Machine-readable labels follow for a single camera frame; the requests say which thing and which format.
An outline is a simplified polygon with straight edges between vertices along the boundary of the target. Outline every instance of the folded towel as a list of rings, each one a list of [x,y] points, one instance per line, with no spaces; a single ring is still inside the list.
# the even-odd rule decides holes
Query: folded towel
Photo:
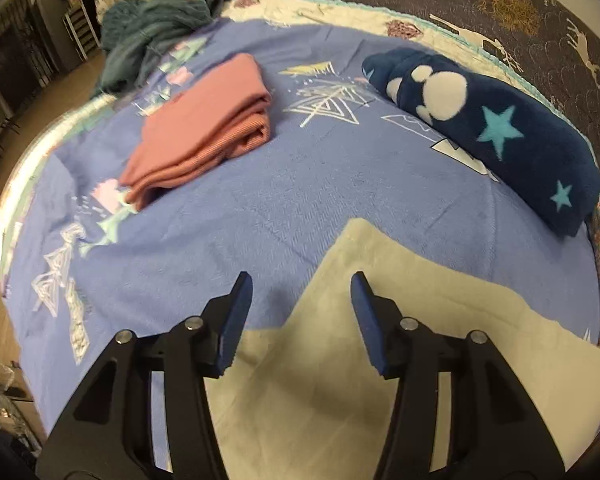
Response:
[[[270,102],[249,54],[210,70],[146,119],[142,142],[119,179],[131,188],[126,201],[140,210],[152,190],[180,186],[267,142]]]
[[[367,57],[368,81],[481,160],[557,234],[575,236],[600,196],[587,141],[503,81],[411,48]]]

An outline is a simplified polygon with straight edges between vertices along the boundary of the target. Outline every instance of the deer pattern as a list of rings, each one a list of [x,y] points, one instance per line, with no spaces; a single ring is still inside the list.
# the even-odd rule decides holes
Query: deer pattern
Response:
[[[600,72],[600,67],[595,63],[591,62],[589,59],[589,45],[587,44],[587,37],[580,31],[580,29],[573,23],[569,18],[567,21],[570,23],[570,26],[567,25],[567,30],[573,32],[570,34],[567,32],[567,42],[571,45],[575,51],[580,56],[580,59],[584,63],[584,66],[589,69],[591,72],[591,77],[593,78],[593,82],[598,87],[600,91],[600,84],[598,83],[598,72]]]
[[[503,61],[510,68],[512,68],[513,70],[517,70],[518,72],[524,72],[520,64],[514,59],[514,57],[509,52],[505,50],[505,48],[502,46],[502,44],[497,38],[495,38],[494,40],[490,40],[483,34],[480,34],[480,32],[474,32],[473,30],[469,30],[468,28],[458,27],[457,25],[449,23],[448,21],[443,20],[442,18],[439,18],[434,14],[430,14],[429,19],[435,20],[436,22],[444,23],[447,27],[453,29],[456,32],[456,34],[463,38],[467,43],[475,45],[479,48],[484,48],[484,42],[486,41],[502,54],[502,57],[504,58]]]

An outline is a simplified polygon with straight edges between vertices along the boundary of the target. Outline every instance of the white cloth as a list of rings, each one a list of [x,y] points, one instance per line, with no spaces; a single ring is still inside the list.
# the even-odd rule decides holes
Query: white cloth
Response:
[[[286,325],[245,333],[234,366],[207,381],[231,478],[372,478],[397,381],[379,377],[366,355],[349,295],[357,270],[377,295],[435,332],[484,330],[535,402],[566,466],[591,443],[600,423],[599,348],[536,314],[512,290],[434,264],[354,219]],[[442,465],[434,460],[434,468]]]

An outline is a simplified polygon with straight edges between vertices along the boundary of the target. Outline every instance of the light blue star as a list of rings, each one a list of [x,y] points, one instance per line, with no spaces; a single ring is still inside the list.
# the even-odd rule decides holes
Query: light blue star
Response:
[[[564,187],[560,181],[558,181],[558,189],[555,192],[555,195],[549,197],[549,200],[553,200],[555,202],[555,210],[559,212],[562,209],[563,205],[567,205],[571,207],[571,200],[569,200],[569,193],[571,192],[571,188],[573,186]]]
[[[511,117],[515,110],[515,106],[510,106],[503,113],[496,114],[486,106],[482,107],[487,127],[476,140],[478,142],[493,142],[493,149],[496,151],[498,160],[502,160],[505,140],[524,137],[519,130],[511,126]]]

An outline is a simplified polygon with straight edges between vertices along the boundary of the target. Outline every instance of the star print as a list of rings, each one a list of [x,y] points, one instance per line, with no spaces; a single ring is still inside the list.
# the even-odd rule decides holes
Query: star print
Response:
[[[555,210],[556,212],[560,212],[563,205],[567,205],[571,207],[571,200],[569,200],[569,193],[571,192],[571,188],[573,186],[564,187],[560,181],[558,181],[558,188],[555,192],[555,195],[549,197],[549,200],[553,200],[555,202]]]
[[[113,215],[108,218],[105,218],[101,222],[97,222],[98,226],[104,231],[104,236],[100,239],[100,241],[94,244],[82,244],[80,246],[80,254],[82,257],[85,257],[89,251],[95,246],[106,246],[111,244],[118,243],[118,225],[124,219],[126,219],[129,215],[136,214],[137,211],[131,204],[127,204],[124,200],[124,194],[122,192],[118,192],[118,200],[120,201],[120,205],[122,206],[118,209]]]
[[[476,139],[478,142],[493,142],[493,149],[496,151],[498,160],[502,160],[504,152],[504,143],[507,139],[517,139],[524,135],[511,125],[511,117],[516,110],[515,106],[510,106],[501,114],[496,114],[486,106],[482,107],[484,120],[487,127]]]

